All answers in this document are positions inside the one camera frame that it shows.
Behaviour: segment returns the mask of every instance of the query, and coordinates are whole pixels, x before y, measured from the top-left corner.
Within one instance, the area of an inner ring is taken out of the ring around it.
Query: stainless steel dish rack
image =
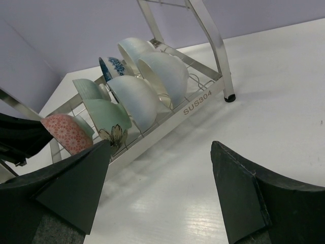
[[[188,89],[183,102],[173,109],[169,109],[161,104],[157,119],[149,130],[142,132],[133,123],[133,127],[129,130],[129,136],[124,147],[122,147],[112,158],[107,178],[115,175],[117,171],[128,165],[148,148],[153,146],[156,142],[181,124],[186,118],[199,110],[205,103],[209,102],[209,100],[219,92],[223,91],[226,102],[232,102],[236,98],[223,40],[202,0],[185,0],[184,5],[153,0],[137,1],[154,36],[150,42],[156,47],[156,49],[179,57],[187,66],[190,78],[188,79]],[[192,10],[211,44],[218,72],[165,44],[148,2],[161,5],[167,4]],[[103,76],[97,79],[95,83],[106,84]],[[3,89],[0,91],[0,95],[2,95],[0,96],[1,99],[25,114],[30,119],[41,118]],[[94,128],[89,114],[82,104],[79,94],[72,97],[51,114],[57,113],[66,113],[72,116],[80,115]],[[100,137],[98,134],[95,134],[94,142],[98,142],[99,140]],[[70,156],[56,140],[52,140],[50,146],[53,163]]]

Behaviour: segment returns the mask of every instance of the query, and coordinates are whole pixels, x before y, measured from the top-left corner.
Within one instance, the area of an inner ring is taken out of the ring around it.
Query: bowl
[[[145,53],[155,51],[154,46],[150,42],[135,37],[123,39],[117,44],[117,47],[134,74],[139,74],[138,59]]]
[[[138,60],[138,67],[167,107],[175,108],[184,101],[188,70],[179,57],[162,52],[145,53]]]
[[[93,145],[92,137],[70,115],[54,114],[41,119],[41,123],[71,155]]]
[[[85,99],[105,99],[110,101],[111,97],[104,86],[98,86],[95,82],[88,79],[76,79],[73,80],[80,97]]]
[[[77,115],[73,117],[73,120],[79,125],[80,128],[83,129],[83,131],[87,134],[88,137],[92,138],[95,131],[93,131],[91,126],[83,119],[83,117]]]
[[[131,120],[121,104],[103,99],[84,100],[84,105],[92,119],[98,135],[111,142],[115,154],[127,139],[127,130],[132,127]]]
[[[114,97],[132,116],[140,131],[148,130],[157,117],[159,98],[147,83],[134,76],[124,75],[108,83]]]
[[[115,57],[100,57],[99,62],[106,82],[121,75],[134,75],[126,63]]]

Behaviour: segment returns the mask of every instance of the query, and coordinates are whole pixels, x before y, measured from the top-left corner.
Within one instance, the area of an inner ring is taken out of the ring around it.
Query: white bowl
[[[135,37],[123,39],[117,43],[117,47],[126,64],[129,65],[135,74],[139,73],[137,65],[141,55],[155,51],[154,46],[150,42]]]
[[[100,57],[99,62],[106,82],[121,75],[134,75],[127,64],[115,57]]]
[[[146,53],[138,60],[138,67],[167,107],[175,108],[183,102],[188,70],[179,57],[162,52]]]
[[[124,75],[108,83],[112,93],[132,116],[141,131],[148,130],[157,117],[159,99],[142,79]]]

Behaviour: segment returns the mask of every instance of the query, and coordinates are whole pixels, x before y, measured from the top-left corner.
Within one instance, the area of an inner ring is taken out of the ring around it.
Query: black rubber foot
[[[230,95],[228,98],[224,98],[224,100],[225,100],[227,103],[232,103],[234,100],[236,100],[236,95],[235,95],[235,94],[232,94],[232,95]]]

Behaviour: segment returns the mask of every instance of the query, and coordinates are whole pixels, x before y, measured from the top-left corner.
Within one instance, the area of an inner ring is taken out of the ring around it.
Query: pink patterned bowl
[[[41,120],[43,126],[71,154],[93,145],[92,138],[67,114],[54,114]]]

